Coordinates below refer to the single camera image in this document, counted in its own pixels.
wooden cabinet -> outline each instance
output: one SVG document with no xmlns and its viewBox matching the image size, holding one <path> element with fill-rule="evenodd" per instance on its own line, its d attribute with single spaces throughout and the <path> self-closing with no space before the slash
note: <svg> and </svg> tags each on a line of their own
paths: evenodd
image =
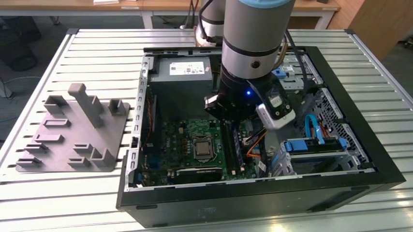
<svg viewBox="0 0 413 232">
<path fill-rule="evenodd" d="M 383 60 L 413 26 L 413 0 L 335 0 L 328 29 L 351 29 L 370 51 Z"/>
</svg>

slotted metal table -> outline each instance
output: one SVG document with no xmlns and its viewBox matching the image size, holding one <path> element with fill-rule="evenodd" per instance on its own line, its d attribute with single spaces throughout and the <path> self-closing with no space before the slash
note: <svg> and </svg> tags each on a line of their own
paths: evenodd
<svg viewBox="0 0 413 232">
<path fill-rule="evenodd" d="M 355 35 L 342 30 L 292 30 L 296 45 L 318 46 L 403 173 L 406 182 L 335 211 L 209 223 L 164 231 L 370 231 L 413 227 L 413 100 Z M 48 95 L 65 99 L 70 83 L 86 93 L 134 105 L 144 47 L 195 46 L 176 29 L 81 29 L 68 34 L 0 151 L 0 231 L 129 231 L 142 227 L 114 208 L 121 158 L 130 141 L 129 112 L 116 169 L 109 173 L 18 173 Z"/>
</svg>

gray cylinder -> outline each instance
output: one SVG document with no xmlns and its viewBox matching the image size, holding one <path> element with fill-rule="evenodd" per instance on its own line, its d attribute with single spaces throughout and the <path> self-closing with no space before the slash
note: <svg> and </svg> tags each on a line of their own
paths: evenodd
<svg viewBox="0 0 413 232">
<path fill-rule="evenodd" d="M 223 37 L 224 35 L 224 16 L 225 16 L 225 0 L 213 0 L 201 13 L 201 24 L 208 37 Z M 213 43 L 201 38 L 200 25 L 197 24 L 195 31 L 195 39 L 199 46 L 215 46 Z"/>
<path fill-rule="evenodd" d="M 221 63 L 233 76 L 255 79 L 271 72 L 294 2 L 263 9 L 225 1 Z"/>
<path fill-rule="evenodd" d="M 211 4 L 207 6 L 204 12 L 201 13 L 201 17 L 207 20 L 224 23 L 225 16 L 225 0 L 213 0 Z"/>
</svg>

gray plastic base plate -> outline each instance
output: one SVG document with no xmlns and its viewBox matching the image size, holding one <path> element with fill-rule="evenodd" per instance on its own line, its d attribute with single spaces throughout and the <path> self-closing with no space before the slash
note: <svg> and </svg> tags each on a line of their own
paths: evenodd
<svg viewBox="0 0 413 232">
<path fill-rule="evenodd" d="M 113 170 L 129 104 L 120 100 L 100 103 L 96 97 L 84 97 L 78 104 L 78 99 L 65 102 L 61 96 L 49 96 L 46 116 L 15 162 L 18 172 Z M 98 125 L 86 114 L 93 114 Z"/>
</svg>

cable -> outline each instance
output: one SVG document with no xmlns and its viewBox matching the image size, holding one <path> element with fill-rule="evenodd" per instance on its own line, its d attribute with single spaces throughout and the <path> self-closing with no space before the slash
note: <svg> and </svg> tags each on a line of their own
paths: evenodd
<svg viewBox="0 0 413 232">
<path fill-rule="evenodd" d="M 245 140 L 244 142 L 249 142 L 251 139 L 253 139 L 255 137 L 257 137 L 260 135 L 260 133 L 265 131 L 265 128 L 263 127 L 260 130 L 257 130 Z"/>
<path fill-rule="evenodd" d="M 192 3 L 192 25 L 191 25 L 191 28 L 193 28 L 193 26 L 195 26 L 195 11 L 196 11 L 196 7 L 197 7 L 197 3 L 199 3 L 199 0 L 196 0 L 195 6 L 193 6 L 193 3 Z"/>
<path fill-rule="evenodd" d="M 265 132 L 259 136 L 259 138 L 256 139 L 256 141 L 255 141 L 255 143 L 252 144 L 251 148 L 248 149 L 248 151 L 247 151 L 247 153 L 245 153 L 245 156 L 247 156 L 247 157 L 253 156 L 253 155 L 251 155 L 251 151 L 252 151 L 253 147 L 256 146 L 256 144 L 259 143 L 260 139 L 263 139 L 264 135 L 265 135 Z"/>
<path fill-rule="evenodd" d="M 307 80 L 307 73 L 306 73 L 304 65 L 303 65 L 303 62 L 302 62 L 302 59 L 300 59 L 300 55 L 298 54 L 298 49 L 295 47 L 295 43 L 294 43 L 294 40 L 292 40 L 292 37 L 291 37 L 291 34 L 289 34 L 288 30 L 284 31 L 284 34 L 285 34 L 285 37 L 287 37 L 287 39 L 289 41 L 289 44 L 291 44 L 291 47 L 292 47 L 292 51 L 294 51 L 294 54 L 295 54 L 295 57 L 296 57 L 296 61 L 298 61 L 299 67 L 300 67 L 302 78 L 303 78 L 303 85 L 304 85 L 306 80 Z"/>
<path fill-rule="evenodd" d="M 15 80 L 20 80 L 20 79 L 26 79 L 26 78 L 37 78 L 37 79 L 40 79 L 41 77 L 38 77 L 38 76 L 24 76 L 24 77 L 17 77 L 17 78 L 14 78 L 14 79 L 11 79 L 11 80 L 7 80 L 7 81 L 2 82 L 2 84 L 6 84 L 6 83 L 10 83 L 11 81 L 15 81 Z"/>
<path fill-rule="evenodd" d="M 149 113 L 149 100 L 148 100 L 148 98 L 146 98 L 146 103 L 148 103 L 149 131 L 148 131 L 146 139 L 145 139 L 144 144 L 141 146 L 141 150 L 146 145 L 146 142 L 148 142 L 148 139 L 149 139 L 149 133 L 152 132 L 152 116 L 150 116 L 150 113 Z"/>
<path fill-rule="evenodd" d="M 11 118 L 9 118 L 9 119 L 5 119 L 5 120 L 0 120 L 0 123 L 1 122 L 7 122 L 7 121 L 10 121 L 10 120 L 14 120 L 17 118 L 17 116 L 15 117 L 11 117 Z"/>
<path fill-rule="evenodd" d="M 205 29 L 204 29 L 204 25 L 201 24 L 201 13 L 204 12 L 207 6 L 212 3 L 213 0 L 208 0 L 207 3 L 203 5 L 203 7 L 199 10 L 199 14 L 197 14 L 197 24 L 200 26 L 200 32 L 201 32 L 201 38 L 209 42 L 211 41 L 211 37 L 207 36 L 205 33 Z"/>
<path fill-rule="evenodd" d="M 187 16 L 185 16 L 184 20 L 181 21 L 183 25 L 180 25 L 180 27 L 179 27 L 180 29 L 185 29 L 187 28 L 188 16 L 191 15 L 192 4 L 193 4 L 193 2 L 191 0 L 191 2 L 188 3 Z"/>
<path fill-rule="evenodd" d="M 161 19 L 163 24 L 168 24 L 169 23 L 169 21 L 167 21 L 160 15 L 157 15 L 157 17 Z"/>
<path fill-rule="evenodd" d="M 288 41 L 285 39 L 285 35 L 283 35 L 281 51 L 279 52 L 279 57 L 273 64 L 272 70 L 276 69 L 281 64 L 287 48 L 288 48 Z"/>
<path fill-rule="evenodd" d="M 323 137 L 331 137 L 331 136 L 330 136 L 330 133 L 328 133 L 327 130 L 323 128 L 322 124 L 318 123 L 318 125 L 319 125 L 319 128 L 320 128 L 320 132 L 322 132 Z"/>
<path fill-rule="evenodd" d="M 257 167 L 259 167 L 257 176 L 259 178 L 263 178 L 267 175 L 267 171 L 268 171 L 268 169 L 265 168 L 267 167 L 267 154 L 265 154 L 265 148 L 264 148 L 264 139 L 260 139 L 257 146 L 259 146 L 259 154 L 260 154 L 259 162 L 264 166 L 263 168 L 263 166 L 257 164 Z"/>
<path fill-rule="evenodd" d="M 13 97 L 13 96 L 11 96 L 11 97 L 7 97 L 7 96 L 6 96 L 6 93 L 5 93 L 5 82 L 2 81 L 2 78 L 1 78 L 1 77 L 0 77 L 0 81 L 1 81 L 1 83 L 2 83 L 2 92 L 3 92 L 3 95 L 5 95 L 3 98 L 5 98 L 6 100 L 10 101 L 14 97 Z"/>
<path fill-rule="evenodd" d="M 311 134 L 310 123 L 312 125 L 311 128 L 314 128 L 314 135 Z M 322 138 L 320 128 L 319 128 L 319 125 L 318 125 L 318 122 L 316 122 L 316 118 L 312 114 L 307 114 L 304 116 L 303 129 L 304 129 L 304 136 L 307 138 L 314 136 L 318 139 L 319 144 L 324 144 L 324 141 L 323 141 L 323 138 Z"/>
</svg>

